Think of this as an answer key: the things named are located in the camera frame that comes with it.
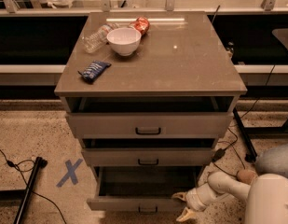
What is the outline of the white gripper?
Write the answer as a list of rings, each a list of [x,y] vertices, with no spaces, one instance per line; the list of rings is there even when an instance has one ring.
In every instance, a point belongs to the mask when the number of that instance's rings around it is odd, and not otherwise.
[[[196,212],[204,211],[211,203],[218,200],[219,194],[213,190],[208,184],[203,184],[197,188],[193,188],[187,193],[176,192],[171,196],[187,203],[182,214],[176,218],[178,222],[185,222],[196,217]]]

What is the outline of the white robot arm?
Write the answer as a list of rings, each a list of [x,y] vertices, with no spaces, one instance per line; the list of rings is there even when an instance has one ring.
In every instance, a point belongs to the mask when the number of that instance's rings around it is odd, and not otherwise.
[[[186,203],[177,220],[184,222],[194,218],[211,203],[230,196],[246,203],[244,224],[288,224],[287,178],[264,174],[245,184],[223,172],[212,172],[203,185],[172,195]]]

